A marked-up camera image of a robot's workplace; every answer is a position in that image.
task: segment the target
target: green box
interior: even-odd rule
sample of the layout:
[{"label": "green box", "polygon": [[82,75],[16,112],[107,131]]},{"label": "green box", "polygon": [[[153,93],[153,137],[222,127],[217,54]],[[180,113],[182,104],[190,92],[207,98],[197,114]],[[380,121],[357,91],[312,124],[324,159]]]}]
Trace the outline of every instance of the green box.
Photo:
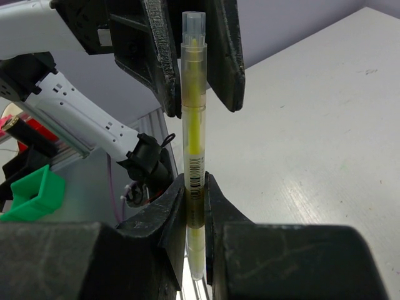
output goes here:
[{"label": "green box", "polygon": [[44,166],[11,184],[11,209],[2,221],[36,221],[63,204],[65,180]]}]

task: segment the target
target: clear pen cap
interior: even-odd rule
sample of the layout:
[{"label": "clear pen cap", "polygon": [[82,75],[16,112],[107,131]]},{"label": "clear pen cap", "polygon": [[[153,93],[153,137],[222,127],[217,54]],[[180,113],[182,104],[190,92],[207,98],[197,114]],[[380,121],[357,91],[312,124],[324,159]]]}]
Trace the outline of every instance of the clear pen cap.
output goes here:
[{"label": "clear pen cap", "polygon": [[185,11],[182,13],[182,45],[204,47],[206,39],[206,13]]}]

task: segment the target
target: yellow highlighter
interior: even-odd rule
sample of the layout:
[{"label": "yellow highlighter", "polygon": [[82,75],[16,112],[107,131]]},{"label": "yellow highlighter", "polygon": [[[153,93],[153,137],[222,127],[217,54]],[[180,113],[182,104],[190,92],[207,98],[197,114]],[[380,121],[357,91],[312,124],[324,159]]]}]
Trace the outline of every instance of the yellow highlighter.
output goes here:
[{"label": "yellow highlighter", "polygon": [[189,266],[203,278],[205,261],[204,150],[206,131],[206,13],[182,13],[182,121]]}]

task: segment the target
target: cable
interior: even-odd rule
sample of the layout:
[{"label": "cable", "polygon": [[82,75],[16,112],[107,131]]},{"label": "cable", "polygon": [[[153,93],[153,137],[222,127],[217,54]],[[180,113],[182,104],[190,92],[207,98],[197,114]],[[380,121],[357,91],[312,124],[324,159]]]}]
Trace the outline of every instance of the cable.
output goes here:
[{"label": "cable", "polygon": [[108,176],[108,186],[109,186],[109,192],[110,192],[112,211],[114,213],[115,220],[118,223],[121,223],[123,220],[122,220],[121,216],[118,214],[117,203],[116,203],[115,197],[114,197],[113,172],[111,170],[111,156],[108,153],[107,153],[107,176]]}]

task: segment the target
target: table surface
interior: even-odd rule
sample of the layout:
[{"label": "table surface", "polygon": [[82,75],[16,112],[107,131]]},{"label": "table surface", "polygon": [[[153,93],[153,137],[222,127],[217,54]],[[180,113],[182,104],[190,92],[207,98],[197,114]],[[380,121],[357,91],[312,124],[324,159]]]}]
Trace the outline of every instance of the table surface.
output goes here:
[{"label": "table surface", "polygon": [[[207,92],[206,169],[257,223],[345,224],[400,298],[400,20],[364,8],[246,71],[234,114]],[[172,147],[183,170],[182,125]]]}]

